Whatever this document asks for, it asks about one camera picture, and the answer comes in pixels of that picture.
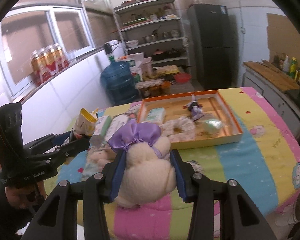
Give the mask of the person left hand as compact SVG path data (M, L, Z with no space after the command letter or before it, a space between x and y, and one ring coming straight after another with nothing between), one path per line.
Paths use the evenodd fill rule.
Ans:
M45 185L43 181L37 183L37 187L34 185L27 185L23 188L16 188L13 186L5 187L5 195L8 203L16 209L28 209L31 206L38 205L38 201L29 201L27 195L31 194L36 189L39 190L39 194L46 198Z

